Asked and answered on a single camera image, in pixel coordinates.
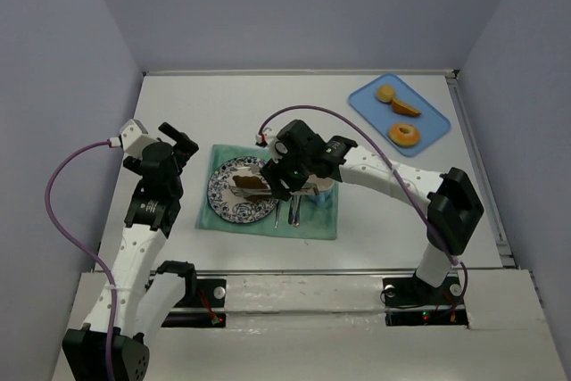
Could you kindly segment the silver metal tongs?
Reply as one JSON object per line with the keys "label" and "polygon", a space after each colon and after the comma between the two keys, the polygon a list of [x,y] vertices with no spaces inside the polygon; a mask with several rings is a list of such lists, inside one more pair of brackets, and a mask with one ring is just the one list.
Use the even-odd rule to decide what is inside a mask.
{"label": "silver metal tongs", "polygon": [[[265,184],[268,186],[269,189],[256,191],[256,190],[245,190],[237,188],[233,180],[233,177],[235,175],[260,177],[265,182]],[[306,182],[300,189],[295,191],[292,190],[291,188],[288,188],[286,185],[282,185],[282,187],[284,188],[285,193],[288,194],[288,198],[290,198],[293,195],[316,195],[318,193],[317,187],[315,185],[310,184],[309,182]],[[235,172],[232,172],[228,178],[228,188],[235,196],[239,196],[242,198],[244,198],[244,195],[248,194],[255,195],[260,193],[262,195],[269,195],[270,198],[281,199],[281,196],[279,196],[277,192],[274,192],[271,189],[265,178],[260,174],[260,167],[254,164],[239,167]]]}

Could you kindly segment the dark brown croissant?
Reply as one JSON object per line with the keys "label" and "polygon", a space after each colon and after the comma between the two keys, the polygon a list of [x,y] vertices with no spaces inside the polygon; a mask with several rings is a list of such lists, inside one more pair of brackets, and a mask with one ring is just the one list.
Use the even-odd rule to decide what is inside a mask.
{"label": "dark brown croissant", "polygon": [[[235,175],[233,177],[234,183],[236,184],[237,188],[245,189],[245,190],[268,190],[268,186],[265,182],[257,176],[239,176]],[[268,200],[270,198],[269,195],[262,195],[260,193],[255,195],[244,195],[244,199],[250,201],[252,203]]]}

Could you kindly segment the orange bread wedge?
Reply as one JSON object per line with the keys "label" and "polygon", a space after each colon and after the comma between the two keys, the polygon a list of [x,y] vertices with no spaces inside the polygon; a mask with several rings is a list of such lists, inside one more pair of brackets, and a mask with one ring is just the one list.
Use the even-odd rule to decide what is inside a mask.
{"label": "orange bread wedge", "polygon": [[422,112],[414,106],[407,104],[399,99],[393,99],[391,102],[393,112],[402,116],[418,117]]}

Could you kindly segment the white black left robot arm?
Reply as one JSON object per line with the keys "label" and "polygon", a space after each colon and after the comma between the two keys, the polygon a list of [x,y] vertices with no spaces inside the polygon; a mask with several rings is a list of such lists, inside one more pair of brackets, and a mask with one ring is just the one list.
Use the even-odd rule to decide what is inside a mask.
{"label": "white black left robot arm", "polygon": [[183,196],[181,174],[199,146],[169,123],[168,139],[151,137],[129,120],[111,145],[125,154],[123,166],[140,177],[124,219],[120,248],[94,307],[79,329],[68,329],[62,349],[76,380],[142,380],[150,344],[170,311],[194,297],[194,265],[154,263],[175,224]]}

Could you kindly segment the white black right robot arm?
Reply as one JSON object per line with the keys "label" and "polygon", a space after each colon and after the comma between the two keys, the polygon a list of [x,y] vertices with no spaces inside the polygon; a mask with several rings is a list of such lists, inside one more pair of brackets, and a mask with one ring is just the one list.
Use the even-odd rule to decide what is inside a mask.
{"label": "white black right robot arm", "polygon": [[362,186],[410,205],[425,223],[428,239],[414,277],[432,288],[441,286],[458,263],[484,214],[464,170],[419,170],[346,137],[324,140],[302,120],[291,121],[276,135],[262,130],[256,144],[269,149],[261,175],[276,199],[289,200],[315,176]]}

